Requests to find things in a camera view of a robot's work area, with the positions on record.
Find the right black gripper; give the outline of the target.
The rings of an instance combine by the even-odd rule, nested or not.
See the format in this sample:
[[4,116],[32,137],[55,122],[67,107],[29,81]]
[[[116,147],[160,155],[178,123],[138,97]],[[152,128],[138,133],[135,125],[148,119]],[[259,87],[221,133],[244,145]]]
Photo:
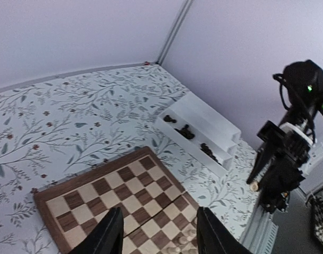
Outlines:
[[266,212],[286,210],[290,192],[305,180],[300,168],[308,160],[309,143],[296,133],[285,137],[277,149],[275,145],[262,144],[246,183],[255,182],[258,174],[266,169],[258,183],[261,185],[261,206]]

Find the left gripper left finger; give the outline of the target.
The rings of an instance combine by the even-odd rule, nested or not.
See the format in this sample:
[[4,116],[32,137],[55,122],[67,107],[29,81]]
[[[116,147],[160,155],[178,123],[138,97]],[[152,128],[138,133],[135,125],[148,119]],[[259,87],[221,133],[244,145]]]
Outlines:
[[123,240],[123,212],[120,207],[113,207],[69,254],[122,254]]

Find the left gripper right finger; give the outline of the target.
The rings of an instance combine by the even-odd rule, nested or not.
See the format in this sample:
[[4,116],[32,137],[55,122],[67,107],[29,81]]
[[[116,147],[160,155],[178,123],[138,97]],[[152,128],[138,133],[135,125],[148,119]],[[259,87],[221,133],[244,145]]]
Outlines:
[[199,254],[252,254],[208,207],[197,211],[197,245]]

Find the light knight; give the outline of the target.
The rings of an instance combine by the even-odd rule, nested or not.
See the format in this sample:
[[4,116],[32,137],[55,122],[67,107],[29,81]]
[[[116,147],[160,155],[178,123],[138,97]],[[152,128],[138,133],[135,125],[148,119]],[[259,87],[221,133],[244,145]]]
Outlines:
[[250,184],[250,189],[253,192],[257,192],[259,190],[258,182],[254,181]]

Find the light king piece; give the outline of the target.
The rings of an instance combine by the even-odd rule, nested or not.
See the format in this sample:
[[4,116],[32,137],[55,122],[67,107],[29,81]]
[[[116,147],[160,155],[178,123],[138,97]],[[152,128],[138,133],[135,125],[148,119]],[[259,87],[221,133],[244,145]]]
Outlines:
[[189,242],[191,242],[194,238],[196,237],[196,230],[195,229],[189,229],[185,234],[184,236],[181,236],[179,238],[179,243],[181,245],[185,245]]

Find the light queen piece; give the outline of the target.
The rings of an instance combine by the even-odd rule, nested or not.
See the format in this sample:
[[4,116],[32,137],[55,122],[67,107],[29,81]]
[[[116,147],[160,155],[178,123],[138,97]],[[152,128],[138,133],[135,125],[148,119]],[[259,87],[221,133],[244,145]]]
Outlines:
[[167,247],[167,254],[179,254],[181,252],[180,247]]

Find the wooden chess board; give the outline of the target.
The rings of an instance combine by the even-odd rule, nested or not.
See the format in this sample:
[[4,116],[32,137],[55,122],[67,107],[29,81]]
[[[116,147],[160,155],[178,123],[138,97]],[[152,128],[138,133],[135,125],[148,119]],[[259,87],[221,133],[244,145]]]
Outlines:
[[197,253],[197,202],[149,147],[143,147],[64,183],[40,191],[34,201],[61,253],[69,253],[113,207],[124,217],[124,253]]

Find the white plastic tray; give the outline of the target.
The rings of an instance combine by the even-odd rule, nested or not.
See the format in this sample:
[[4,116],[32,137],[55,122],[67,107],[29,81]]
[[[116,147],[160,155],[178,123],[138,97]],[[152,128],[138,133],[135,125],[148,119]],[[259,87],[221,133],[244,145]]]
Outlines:
[[[176,119],[177,123],[165,122],[166,115]],[[187,140],[174,129],[181,130],[185,124],[195,134],[192,140]],[[216,176],[222,177],[231,169],[241,130],[194,93],[189,92],[160,113],[155,127]],[[207,144],[219,164],[200,150],[201,143]]]

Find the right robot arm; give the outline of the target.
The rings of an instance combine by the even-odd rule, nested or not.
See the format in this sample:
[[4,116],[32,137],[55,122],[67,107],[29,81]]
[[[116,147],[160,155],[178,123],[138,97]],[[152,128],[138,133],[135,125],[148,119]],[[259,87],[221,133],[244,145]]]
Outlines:
[[313,61],[298,61],[274,74],[279,91],[287,89],[290,105],[278,125],[267,121],[257,136],[263,141],[246,181],[260,192],[259,205],[269,213],[284,212],[290,192],[305,179],[301,167],[316,145],[314,119],[323,116],[323,70]]

